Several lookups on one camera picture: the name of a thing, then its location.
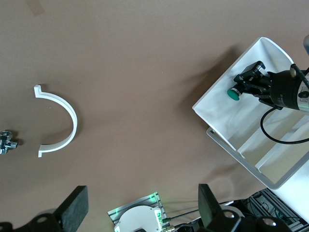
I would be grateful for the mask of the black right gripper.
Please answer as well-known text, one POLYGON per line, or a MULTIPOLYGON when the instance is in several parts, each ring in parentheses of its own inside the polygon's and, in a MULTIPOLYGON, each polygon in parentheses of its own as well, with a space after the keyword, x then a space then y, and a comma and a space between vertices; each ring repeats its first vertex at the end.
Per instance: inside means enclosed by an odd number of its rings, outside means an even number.
POLYGON ((299 110, 297 103, 298 90, 302 80, 298 75, 291 76, 289 70, 279 73, 269 72, 271 87, 267 85, 267 72, 262 61, 249 65, 234 78, 234 82, 243 85, 243 92, 254 96, 269 96, 266 99, 259 97, 259 101, 268 106, 279 106, 299 110))

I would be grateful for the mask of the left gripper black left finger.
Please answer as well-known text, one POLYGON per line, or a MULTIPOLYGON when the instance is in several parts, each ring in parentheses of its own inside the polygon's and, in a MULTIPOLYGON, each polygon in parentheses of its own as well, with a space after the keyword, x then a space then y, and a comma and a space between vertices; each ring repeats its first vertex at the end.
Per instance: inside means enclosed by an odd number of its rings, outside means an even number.
POLYGON ((0 232, 77 232, 89 210, 87 186, 77 186, 53 212, 34 217, 19 228, 0 222, 0 232))

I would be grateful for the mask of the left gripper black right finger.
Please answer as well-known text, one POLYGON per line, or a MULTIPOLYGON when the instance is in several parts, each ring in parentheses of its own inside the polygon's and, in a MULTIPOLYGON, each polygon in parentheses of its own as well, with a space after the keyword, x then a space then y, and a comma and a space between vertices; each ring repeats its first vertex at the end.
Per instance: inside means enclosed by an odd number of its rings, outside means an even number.
POLYGON ((197 232, 292 232, 280 219, 250 214, 245 200, 220 205, 210 187, 200 184, 198 209, 203 225, 197 232))

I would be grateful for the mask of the green push button switch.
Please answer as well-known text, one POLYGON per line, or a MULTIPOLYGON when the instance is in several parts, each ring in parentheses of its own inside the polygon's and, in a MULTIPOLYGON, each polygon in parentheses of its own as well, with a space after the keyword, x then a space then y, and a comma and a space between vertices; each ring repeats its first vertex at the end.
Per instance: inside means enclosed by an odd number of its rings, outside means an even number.
POLYGON ((227 95, 234 101, 239 101, 242 95, 242 92, 234 87, 227 90, 227 95))

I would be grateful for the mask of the white plastic tray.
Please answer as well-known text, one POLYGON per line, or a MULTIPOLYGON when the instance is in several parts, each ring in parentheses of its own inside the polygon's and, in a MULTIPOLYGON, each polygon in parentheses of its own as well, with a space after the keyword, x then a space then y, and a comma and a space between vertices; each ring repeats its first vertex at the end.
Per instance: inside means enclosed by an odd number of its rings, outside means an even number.
POLYGON ((292 58, 266 37, 257 39, 206 91, 193 106, 195 113, 213 130, 214 136, 227 151, 249 162, 257 163, 264 156, 296 154, 309 151, 309 142, 282 145, 268 139, 260 129, 260 119, 269 109, 257 98, 244 94, 239 101, 231 99, 227 90, 233 78, 255 61, 262 61, 267 71, 284 71, 292 58))

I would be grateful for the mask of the white drawer cabinet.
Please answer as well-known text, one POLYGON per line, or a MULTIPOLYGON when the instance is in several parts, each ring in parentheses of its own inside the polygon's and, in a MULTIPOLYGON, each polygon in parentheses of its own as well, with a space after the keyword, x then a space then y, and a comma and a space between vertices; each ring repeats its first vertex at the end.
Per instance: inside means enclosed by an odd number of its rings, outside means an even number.
POLYGON ((309 145, 281 145, 257 130, 234 150, 211 128, 207 135, 309 224, 309 145))

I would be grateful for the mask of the small silver metal fitting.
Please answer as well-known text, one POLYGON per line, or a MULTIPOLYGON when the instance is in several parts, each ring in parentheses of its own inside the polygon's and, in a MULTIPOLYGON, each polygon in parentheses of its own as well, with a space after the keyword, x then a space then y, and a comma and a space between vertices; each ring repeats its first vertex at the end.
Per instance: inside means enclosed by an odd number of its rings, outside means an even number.
POLYGON ((19 139, 16 131, 4 130, 0 132, 0 155, 7 154, 9 150, 16 149, 22 145, 22 140, 19 139))

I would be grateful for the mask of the translucent tape strip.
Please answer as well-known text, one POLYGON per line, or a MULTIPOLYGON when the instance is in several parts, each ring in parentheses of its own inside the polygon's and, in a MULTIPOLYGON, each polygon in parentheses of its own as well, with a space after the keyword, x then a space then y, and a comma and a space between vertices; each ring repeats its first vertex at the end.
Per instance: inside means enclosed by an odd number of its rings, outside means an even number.
POLYGON ((25 0, 25 3, 34 16, 39 16, 45 13, 40 0, 25 0))

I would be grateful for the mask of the aluminium frame rack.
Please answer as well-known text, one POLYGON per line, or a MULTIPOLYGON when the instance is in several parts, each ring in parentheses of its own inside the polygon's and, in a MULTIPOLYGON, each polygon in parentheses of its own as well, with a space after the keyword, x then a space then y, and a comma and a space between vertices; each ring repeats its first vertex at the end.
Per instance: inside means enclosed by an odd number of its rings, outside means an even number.
POLYGON ((292 232, 309 232, 309 223, 269 189, 256 192, 244 202, 254 216, 271 216, 285 222, 292 232))

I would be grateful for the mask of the aluminium left arm base plate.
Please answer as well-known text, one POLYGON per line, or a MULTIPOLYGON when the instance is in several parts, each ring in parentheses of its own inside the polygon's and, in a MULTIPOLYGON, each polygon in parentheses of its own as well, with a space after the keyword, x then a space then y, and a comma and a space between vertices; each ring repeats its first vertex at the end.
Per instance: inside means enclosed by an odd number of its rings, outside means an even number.
POLYGON ((163 232, 169 223, 159 194, 154 192, 107 212, 114 232, 163 232))

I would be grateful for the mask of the white semicircular plastic bracket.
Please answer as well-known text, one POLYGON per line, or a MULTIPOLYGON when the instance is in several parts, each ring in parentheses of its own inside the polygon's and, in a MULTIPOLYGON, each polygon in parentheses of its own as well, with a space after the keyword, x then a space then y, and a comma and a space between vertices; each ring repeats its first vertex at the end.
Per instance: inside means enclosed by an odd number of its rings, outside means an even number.
POLYGON ((72 119, 72 132, 66 139, 51 145, 40 145, 38 150, 38 158, 42 158, 43 154, 45 153, 50 153, 63 149, 74 139, 78 127, 78 117, 73 107, 64 98, 53 93, 42 91, 41 85, 34 86, 34 94, 35 98, 37 99, 46 99, 59 104, 68 112, 72 119))

